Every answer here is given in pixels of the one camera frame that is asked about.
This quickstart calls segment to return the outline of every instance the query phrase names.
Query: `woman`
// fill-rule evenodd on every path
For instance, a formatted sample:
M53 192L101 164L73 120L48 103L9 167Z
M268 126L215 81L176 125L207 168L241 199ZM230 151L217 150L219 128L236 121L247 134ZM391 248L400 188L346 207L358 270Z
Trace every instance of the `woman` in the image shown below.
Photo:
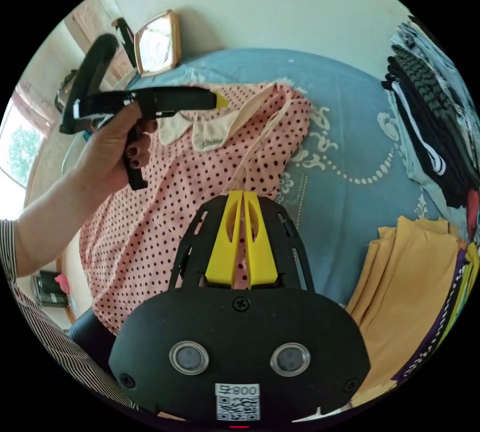
M25 319L37 337L78 382L100 396L134 409L137 407L114 379L19 290L16 280L54 261L85 220L111 194L127 186L123 154L127 133L134 125L141 134L138 141L128 147L130 163L134 168L148 164L149 134L156 130L156 124L156 121L142 120L137 104L125 107L92 136L72 171L31 204L18 220L0 221L0 272L5 274Z

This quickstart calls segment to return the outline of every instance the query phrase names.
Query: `hand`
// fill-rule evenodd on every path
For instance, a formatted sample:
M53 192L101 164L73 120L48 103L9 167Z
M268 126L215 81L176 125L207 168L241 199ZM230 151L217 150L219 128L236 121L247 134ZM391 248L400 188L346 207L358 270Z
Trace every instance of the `hand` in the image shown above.
M138 140L128 146L127 155L134 168L142 168L150 160L150 134L157 121L142 120L137 103L123 108L106 126L95 132L78 159L75 172L83 186L105 200L128 184L123 155L128 131L136 126Z

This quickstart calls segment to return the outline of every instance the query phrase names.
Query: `striped shirt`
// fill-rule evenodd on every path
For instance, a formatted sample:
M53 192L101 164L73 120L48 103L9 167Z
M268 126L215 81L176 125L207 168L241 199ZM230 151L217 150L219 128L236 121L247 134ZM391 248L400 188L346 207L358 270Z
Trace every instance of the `striped shirt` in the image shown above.
M30 328L50 355L78 382L103 397L138 410L119 385L79 347L71 341L47 314L16 285L14 222L0 220L0 269Z

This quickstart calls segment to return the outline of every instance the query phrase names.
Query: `bed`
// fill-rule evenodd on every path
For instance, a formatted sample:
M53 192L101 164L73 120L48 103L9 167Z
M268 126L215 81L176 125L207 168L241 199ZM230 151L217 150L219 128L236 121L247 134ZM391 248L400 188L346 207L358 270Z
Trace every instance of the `bed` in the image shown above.
M229 49L135 77L128 89L266 81L286 83L312 101L309 135L286 166L277 201L302 236L316 292L346 305L378 227L395 226L401 215L440 216L407 178L398 125L378 79L314 54Z

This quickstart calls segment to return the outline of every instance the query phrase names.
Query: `window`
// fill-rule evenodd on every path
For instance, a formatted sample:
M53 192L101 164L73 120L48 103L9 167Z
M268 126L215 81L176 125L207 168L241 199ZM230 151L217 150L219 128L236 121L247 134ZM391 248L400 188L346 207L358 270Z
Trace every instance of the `window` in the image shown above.
M16 219L23 211L27 184L44 137L8 103L0 124L0 219Z

